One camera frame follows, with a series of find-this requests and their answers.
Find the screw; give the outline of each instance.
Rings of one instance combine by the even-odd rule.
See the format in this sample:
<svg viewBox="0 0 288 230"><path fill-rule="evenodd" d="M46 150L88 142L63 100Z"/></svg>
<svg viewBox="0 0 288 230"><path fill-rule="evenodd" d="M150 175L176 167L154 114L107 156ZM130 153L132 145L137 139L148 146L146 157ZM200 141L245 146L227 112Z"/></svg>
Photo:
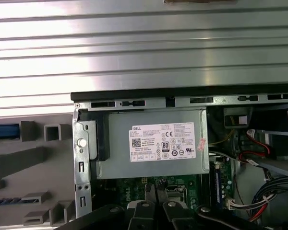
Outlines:
<svg viewBox="0 0 288 230"><path fill-rule="evenodd" d="M87 144L87 141L85 140L85 139L83 139L83 138L80 138L80 139L78 139L77 140L77 145L79 146L79 147L85 147L86 146L86 144Z"/></svg>
<svg viewBox="0 0 288 230"><path fill-rule="evenodd" d="M176 206L176 203L175 203L175 202L169 202L169 203L168 203L168 206L170 206L170 207L175 207L175 206Z"/></svg>
<svg viewBox="0 0 288 230"><path fill-rule="evenodd" d="M110 212L117 212L119 209L117 207L114 207L110 210Z"/></svg>
<svg viewBox="0 0 288 230"><path fill-rule="evenodd" d="M208 208L208 207L202 207L202 208L201 208L201 211L207 213L207 212L210 212L210 208Z"/></svg>

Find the yellow wire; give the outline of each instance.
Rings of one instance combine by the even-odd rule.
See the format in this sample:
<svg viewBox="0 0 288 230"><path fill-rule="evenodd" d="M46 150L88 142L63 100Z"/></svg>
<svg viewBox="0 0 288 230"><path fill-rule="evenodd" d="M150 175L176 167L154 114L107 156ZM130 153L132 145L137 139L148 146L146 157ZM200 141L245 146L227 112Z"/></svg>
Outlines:
<svg viewBox="0 0 288 230"><path fill-rule="evenodd" d="M231 119L231 122L232 124L234 124L234 118L231 116L230 117ZM218 141L218 142L215 142L215 143L209 143L210 145L216 145L216 144L220 144L220 143L223 143L224 141L227 141L233 134L234 134L234 129L231 130L231 132L225 137L225 139L221 140L221 141Z"/></svg>

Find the red cable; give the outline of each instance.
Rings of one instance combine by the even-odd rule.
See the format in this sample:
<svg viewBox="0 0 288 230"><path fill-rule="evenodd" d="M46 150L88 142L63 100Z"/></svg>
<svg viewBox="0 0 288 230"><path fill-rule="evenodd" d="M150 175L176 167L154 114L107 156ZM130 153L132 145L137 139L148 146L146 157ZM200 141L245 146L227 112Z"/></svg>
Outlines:
<svg viewBox="0 0 288 230"><path fill-rule="evenodd" d="M268 155L270 154L270 149L269 149L268 146L266 146L265 144L263 144L263 143L255 140L254 138L252 138L252 137L251 137L250 135L248 135L248 134L246 134L246 137L247 137L249 140L251 140L251 141L253 141L253 142L257 143L257 144L259 144L259 145L261 145L261 146L264 146L264 147L267 149Z"/></svg>
<svg viewBox="0 0 288 230"><path fill-rule="evenodd" d="M242 153L240 153L239 155L238 155L238 159L240 160L240 161L242 161L242 162L245 162L243 159L242 159L242 156L243 156L243 154L253 154L253 155L256 155L256 156L259 156L259 157L264 157L264 153L258 153L258 152L252 152L252 151L244 151L244 152L242 152Z"/></svg>
<svg viewBox="0 0 288 230"><path fill-rule="evenodd" d="M249 219L249 221L254 221L254 220L256 220L257 218L259 218L259 217L262 215L262 213L264 212L264 210L267 208L267 206L268 206L268 204L265 204L264 206L262 206L262 207L260 208L260 210L259 210L253 217L251 217L251 218Z"/></svg>

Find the power supply label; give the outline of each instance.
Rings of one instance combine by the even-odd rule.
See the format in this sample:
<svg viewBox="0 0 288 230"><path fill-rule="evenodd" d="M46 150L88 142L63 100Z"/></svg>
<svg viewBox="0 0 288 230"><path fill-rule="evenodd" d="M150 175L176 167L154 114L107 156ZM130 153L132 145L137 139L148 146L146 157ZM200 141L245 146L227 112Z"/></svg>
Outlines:
<svg viewBox="0 0 288 230"><path fill-rule="evenodd" d="M132 126L129 145L131 162L195 158L194 123Z"/></svg>

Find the cable connector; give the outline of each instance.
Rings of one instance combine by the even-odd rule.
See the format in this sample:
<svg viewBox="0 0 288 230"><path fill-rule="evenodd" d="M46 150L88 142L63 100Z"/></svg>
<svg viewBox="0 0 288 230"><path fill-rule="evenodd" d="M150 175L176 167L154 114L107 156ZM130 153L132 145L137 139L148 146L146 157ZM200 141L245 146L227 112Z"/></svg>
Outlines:
<svg viewBox="0 0 288 230"><path fill-rule="evenodd" d="M227 208L229 211L235 210L235 208L230 205L231 202L234 203L234 202L235 202L235 199L233 199L233 198L227 198L227 199L225 199L226 208Z"/></svg>

